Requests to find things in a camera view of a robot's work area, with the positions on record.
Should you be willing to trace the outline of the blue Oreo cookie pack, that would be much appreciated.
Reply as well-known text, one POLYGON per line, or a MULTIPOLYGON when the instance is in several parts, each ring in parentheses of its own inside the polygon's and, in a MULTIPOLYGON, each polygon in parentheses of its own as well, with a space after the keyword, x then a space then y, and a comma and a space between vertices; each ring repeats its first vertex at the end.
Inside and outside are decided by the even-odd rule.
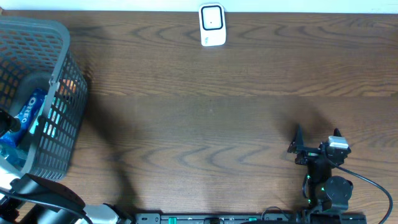
POLYGON ((47 92, 40 88, 36 88, 32 92, 20 112, 15 116, 15 118, 21 122, 20 130, 16 132, 8 131, 1 137, 2 144, 6 144, 10 147, 17 147, 21 139, 27 133, 30 124, 33 122, 35 115, 40 110, 46 96, 47 92))

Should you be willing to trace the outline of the grey plastic shopping basket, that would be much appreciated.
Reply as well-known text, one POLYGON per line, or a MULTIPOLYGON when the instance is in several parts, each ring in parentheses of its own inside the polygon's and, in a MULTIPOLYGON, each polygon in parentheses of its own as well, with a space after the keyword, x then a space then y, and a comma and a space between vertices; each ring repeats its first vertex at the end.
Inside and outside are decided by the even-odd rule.
POLYGON ((1 17, 1 111, 11 117, 33 92, 45 99, 12 147, 1 144, 1 180, 30 173, 66 176, 88 99, 88 85, 70 50, 70 33, 57 21, 1 17))

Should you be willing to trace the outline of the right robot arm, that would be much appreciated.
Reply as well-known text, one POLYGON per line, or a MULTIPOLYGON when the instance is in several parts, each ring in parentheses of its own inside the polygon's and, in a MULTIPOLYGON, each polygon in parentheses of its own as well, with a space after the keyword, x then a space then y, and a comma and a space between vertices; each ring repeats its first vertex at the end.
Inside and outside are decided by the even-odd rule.
POLYGON ((299 126, 287 152, 297 155, 297 165, 307 167, 302 192, 308 199, 308 208, 295 212, 294 220, 297 223, 343 223, 353 184, 332 174, 332 169, 342 165, 351 152, 340 131, 335 129, 318 147, 308 147, 299 126))

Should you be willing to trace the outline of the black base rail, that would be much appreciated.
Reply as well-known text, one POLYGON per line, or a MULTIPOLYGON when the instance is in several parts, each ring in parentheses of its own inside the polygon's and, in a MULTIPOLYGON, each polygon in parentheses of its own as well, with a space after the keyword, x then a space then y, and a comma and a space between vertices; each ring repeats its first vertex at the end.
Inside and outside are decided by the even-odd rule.
POLYGON ((256 214, 207 214, 180 215, 159 213, 137 213, 134 216, 137 224, 240 224, 240 223, 340 223, 367 224, 364 215, 312 215, 310 218, 294 217, 292 214, 266 213, 256 214))

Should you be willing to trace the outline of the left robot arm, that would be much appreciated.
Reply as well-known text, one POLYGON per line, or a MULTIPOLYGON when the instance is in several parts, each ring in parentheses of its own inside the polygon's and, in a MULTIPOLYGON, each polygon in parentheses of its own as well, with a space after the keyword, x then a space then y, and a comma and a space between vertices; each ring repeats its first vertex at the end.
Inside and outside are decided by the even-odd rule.
POLYGON ((1 190, 1 222, 17 217, 17 207, 24 202, 35 203, 21 223, 135 223, 136 218, 115 205, 88 206, 66 186, 32 174, 11 182, 10 190, 1 190))

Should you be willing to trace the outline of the teal mouthwash bottle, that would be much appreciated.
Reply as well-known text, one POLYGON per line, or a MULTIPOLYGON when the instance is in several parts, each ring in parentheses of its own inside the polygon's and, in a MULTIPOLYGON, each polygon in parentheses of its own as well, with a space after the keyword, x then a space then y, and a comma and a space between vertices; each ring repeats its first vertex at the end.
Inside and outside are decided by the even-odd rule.
POLYGON ((1 156, 17 168, 24 167, 27 159, 27 153, 25 151, 10 147, 7 144, 1 145, 1 156))

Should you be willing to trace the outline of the mint green wipes pack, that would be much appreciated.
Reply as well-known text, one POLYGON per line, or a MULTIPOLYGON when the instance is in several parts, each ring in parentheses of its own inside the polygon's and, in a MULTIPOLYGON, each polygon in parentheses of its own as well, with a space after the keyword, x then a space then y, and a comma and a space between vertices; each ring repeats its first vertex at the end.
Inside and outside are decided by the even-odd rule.
MULTIPOLYGON (((60 112, 64 113, 67 110, 67 106, 63 102, 61 102, 61 100, 57 97, 53 98, 52 105, 55 105, 56 109, 59 109, 60 112)), ((44 104, 42 104, 42 106, 40 107, 38 112, 35 114, 34 122, 33 122, 33 124, 31 124, 31 126, 29 128, 30 134, 34 134, 36 131, 36 128, 39 126, 39 116, 42 115, 43 110, 44 110, 44 104)), ((51 109, 51 108, 50 108, 47 118, 50 119, 51 122, 53 122, 55 124, 59 124, 60 121, 62 120, 62 116, 60 115, 60 113, 53 111, 53 109, 51 109)), ((43 132, 50 135, 52 138, 54 138, 56 136, 57 129, 54 125, 46 122, 43 132)))

